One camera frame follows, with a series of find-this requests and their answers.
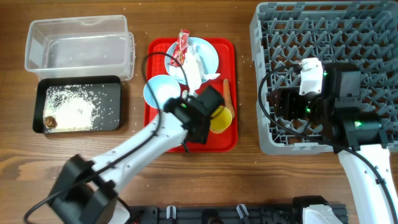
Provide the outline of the yellow plastic cup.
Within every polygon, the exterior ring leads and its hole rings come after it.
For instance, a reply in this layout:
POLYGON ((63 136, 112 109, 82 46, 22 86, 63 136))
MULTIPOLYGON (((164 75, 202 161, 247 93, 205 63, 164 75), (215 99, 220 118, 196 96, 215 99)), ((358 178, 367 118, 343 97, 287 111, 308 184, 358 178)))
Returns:
POLYGON ((215 134, 224 132, 232 123, 233 116, 229 109, 219 106, 211 115, 210 131, 215 134))

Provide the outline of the orange carrot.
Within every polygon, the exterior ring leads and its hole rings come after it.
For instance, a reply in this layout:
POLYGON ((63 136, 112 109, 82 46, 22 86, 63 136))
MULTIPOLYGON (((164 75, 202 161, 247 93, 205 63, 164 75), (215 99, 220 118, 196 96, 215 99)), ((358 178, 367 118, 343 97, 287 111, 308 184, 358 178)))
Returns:
POLYGON ((226 78, 223 80, 223 96, 224 96, 225 107, 231 112, 232 118, 234 118, 235 110, 232 104, 231 91, 229 88, 229 80, 226 78))

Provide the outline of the white napkin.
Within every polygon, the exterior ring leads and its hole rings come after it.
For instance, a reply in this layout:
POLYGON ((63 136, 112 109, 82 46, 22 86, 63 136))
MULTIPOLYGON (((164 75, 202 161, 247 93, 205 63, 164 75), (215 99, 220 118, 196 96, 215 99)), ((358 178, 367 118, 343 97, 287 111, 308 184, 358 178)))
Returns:
POLYGON ((214 80, 220 76, 220 73, 205 73, 196 47, 196 44, 188 45, 187 52, 185 53, 185 61, 182 65, 185 77, 187 78, 188 93, 193 96, 197 96, 196 91, 201 87, 203 80, 214 80))

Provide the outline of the light blue bowl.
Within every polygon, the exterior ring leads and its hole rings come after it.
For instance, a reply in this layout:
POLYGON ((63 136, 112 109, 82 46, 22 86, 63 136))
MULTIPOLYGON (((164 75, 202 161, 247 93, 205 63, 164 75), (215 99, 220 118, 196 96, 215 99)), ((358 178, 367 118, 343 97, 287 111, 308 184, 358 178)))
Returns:
POLYGON ((144 86, 143 97, 146 103, 155 109, 163 109, 170 98, 179 98, 181 88, 179 82, 169 75, 152 77, 144 86))

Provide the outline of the red snack wrapper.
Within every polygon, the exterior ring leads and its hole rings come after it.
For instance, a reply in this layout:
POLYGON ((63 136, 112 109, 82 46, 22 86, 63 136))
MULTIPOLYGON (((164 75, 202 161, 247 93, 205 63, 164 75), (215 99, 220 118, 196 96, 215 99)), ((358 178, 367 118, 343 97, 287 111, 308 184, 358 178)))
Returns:
POLYGON ((176 46, 174 48, 172 59, 169 62, 169 65, 178 67, 179 65, 183 65, 185 61, 185 54, 188 50, 188 38, 190 35, 190 31, 186 29, 181 29, 178 38, 176 41, 176 46))

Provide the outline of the pile of white rice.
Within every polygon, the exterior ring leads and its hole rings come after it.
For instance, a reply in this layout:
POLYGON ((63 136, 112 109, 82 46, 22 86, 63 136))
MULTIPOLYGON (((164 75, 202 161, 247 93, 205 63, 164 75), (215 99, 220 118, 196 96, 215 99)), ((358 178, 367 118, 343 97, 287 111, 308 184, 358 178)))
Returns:
POLYGON ((57 127, 45 133, 112 131, 118 128, 121 85, 100 83, 51 86, 47 89, 42 121, 53 116, 57 127))

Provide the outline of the brown chocolate pastry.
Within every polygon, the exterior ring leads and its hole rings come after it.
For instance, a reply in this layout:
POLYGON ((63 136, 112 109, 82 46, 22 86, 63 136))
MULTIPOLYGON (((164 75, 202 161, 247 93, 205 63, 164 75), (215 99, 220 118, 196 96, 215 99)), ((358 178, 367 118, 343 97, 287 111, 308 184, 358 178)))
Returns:
POLYGON ((44 125, 48 129, 53 129, 57 127, 57 122, 53 116, 47 116, 44 118, 44 125))

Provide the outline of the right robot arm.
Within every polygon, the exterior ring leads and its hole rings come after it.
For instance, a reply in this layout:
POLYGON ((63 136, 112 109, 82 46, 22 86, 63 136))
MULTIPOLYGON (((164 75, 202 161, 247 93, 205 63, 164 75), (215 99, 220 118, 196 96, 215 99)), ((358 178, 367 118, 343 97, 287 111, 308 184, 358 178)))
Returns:
POLYGON ((308 58, 270 71, 258 90, 271 75, 290 68, 299 72, 300 88, 275 90, 270 97, 274 111, 285 119, 307 119, 322 126, 324 138, 280 128, 333 148, 349 180, 361 223, 397 223, 389 140, 380 116, 361 109, 360 69, 352 63, 322 64, 308 58))

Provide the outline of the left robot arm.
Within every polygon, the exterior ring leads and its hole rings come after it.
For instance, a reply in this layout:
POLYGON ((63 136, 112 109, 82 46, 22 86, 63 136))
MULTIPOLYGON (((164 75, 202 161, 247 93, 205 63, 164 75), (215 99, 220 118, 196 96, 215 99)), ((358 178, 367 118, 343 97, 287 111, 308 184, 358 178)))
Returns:
POLYGON ((186 101, 169 99, 158 115, 118 147, 85 160, 76 154, 63 166, 48 206, 64 223, 126 223, 119 193, 145 166, 186 142, 205 144, 210 118, 224 99, 212 86, 186 101))

